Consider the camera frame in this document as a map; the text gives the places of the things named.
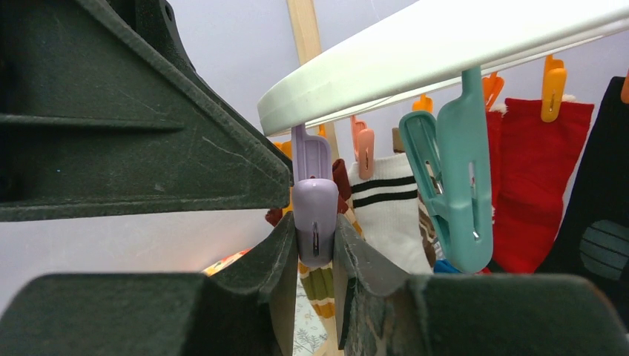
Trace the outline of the black hanging sock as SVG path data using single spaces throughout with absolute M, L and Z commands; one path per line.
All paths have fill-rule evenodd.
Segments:
M 628 322 L 628 105 L 614 76 L 582 154 L 556 241 L 539 273 L 587 278 Z

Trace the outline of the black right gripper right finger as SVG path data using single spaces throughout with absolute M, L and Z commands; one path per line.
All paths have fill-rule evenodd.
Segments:
M 563 274 L 408 274 L 337 219 L 337 344 L 346 355 L 626 355 L 606 296 Z

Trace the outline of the multicolour striped long sock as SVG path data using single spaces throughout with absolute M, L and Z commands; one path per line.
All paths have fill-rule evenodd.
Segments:
M 351 197 L 346 165 L 343 159 L 332 163 L 333 181 L 339 190 L 337 212 L 345 214 L 349 210 L 347 201 Z M 323 319 L 335 316 L 334 284 L 331 267 L 312 269 L 298 263 L 301 284 L 314 311 Z

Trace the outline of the red hanging sock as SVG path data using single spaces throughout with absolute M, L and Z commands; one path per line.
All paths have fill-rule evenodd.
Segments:
M 533 273 L 562 222 L 564 193 L 590 130 L 595 106 L 563 102 L 553 122 L 541 101 L 507 98 L 501 119 L 493 258 L 486 271 Z

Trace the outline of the wooden clothes rack frame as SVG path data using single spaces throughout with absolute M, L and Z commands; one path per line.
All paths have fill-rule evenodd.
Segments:
M 300 64 L 304 65 L 321 53 L 314 3 L 312 1 L 288 1 L 287 5 L 298 59 Z M 320 316 L 319 318 L 326 331 L 326 340 L 314 354 L 343 355 L 344 351 L 340 350 L 337 344 L 335 316 L 327 319 L 323 319 Z

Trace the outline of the lilac clothes peg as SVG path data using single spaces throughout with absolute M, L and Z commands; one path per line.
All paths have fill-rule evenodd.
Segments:
M 332 176 L 332 152 L 326 138 L 292 128 L 294 187 L 292 204 L 297 250 L 305 266 L 332 261 L 337 223 L 338 188 Z

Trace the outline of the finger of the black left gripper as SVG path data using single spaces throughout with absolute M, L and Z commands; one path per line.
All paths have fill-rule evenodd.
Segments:
M 2 221 L 279 208 L 291 183 L 168 2 L 1 3 Z

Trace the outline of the white hanging sock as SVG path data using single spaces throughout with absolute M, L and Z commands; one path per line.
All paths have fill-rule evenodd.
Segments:
M 431 274 L 420 231 L 418 186 L 404 154 L 373 161 L 373 175 L 348 170 L 356 219 L 368 244 L 410 274 Z

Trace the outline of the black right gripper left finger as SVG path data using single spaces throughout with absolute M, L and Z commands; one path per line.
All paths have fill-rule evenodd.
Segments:
M 1 316 L 3 355 L 290 355 L 294 217 L 221 272 L 46 274 Z

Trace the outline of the white round clip hanger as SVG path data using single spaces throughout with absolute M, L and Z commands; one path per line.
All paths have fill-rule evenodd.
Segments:
M 333 122 L 628 28 L 626 1 L 418 1 L 329 48 L 257 105 L 266 136 Z

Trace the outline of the orange clothes peg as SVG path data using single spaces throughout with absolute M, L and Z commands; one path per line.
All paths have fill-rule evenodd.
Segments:
M 554 122 L 559 116 L 564 89 L 567 82 L 567 70 L 561 59 L 548 55 L 544 61 L 544 73 L 541 88 L 541 120 Z

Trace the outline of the pink clothes peg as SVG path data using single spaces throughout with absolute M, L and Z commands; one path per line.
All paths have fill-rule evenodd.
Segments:
M 352 144 L 358 164 L 358 175 L 362 180 L 368 180 L 373 175 L 375 134 L 367 124 L 351 116 Z

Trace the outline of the orange floral cloth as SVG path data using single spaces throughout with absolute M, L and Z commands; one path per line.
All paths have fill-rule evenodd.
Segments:
M 218 260 L 217 262 L 213 263 L 212 265 L 204 268 L 202 270 L 202 273 L 205 274 L 206 276 L 215 275 L 221 272 L 222 270 L 226 269 L 227 267 L 229 267 L 231 264 L 238 261 L 241 257 L 243 257 L 248 252 L 250 252 L 250 250 L 251 248 L 247 248 L 235 254 L 232 254 L 230 256 L 224 257 L 221 260 Z

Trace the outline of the teal clothes peg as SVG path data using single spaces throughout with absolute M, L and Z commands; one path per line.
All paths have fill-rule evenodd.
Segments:
M 481 69 L 461 74 L 461 95 L 433 116 L 414 111 L 398 129 L 446 259 L 474 274 L 493 255 L 492 184 Z

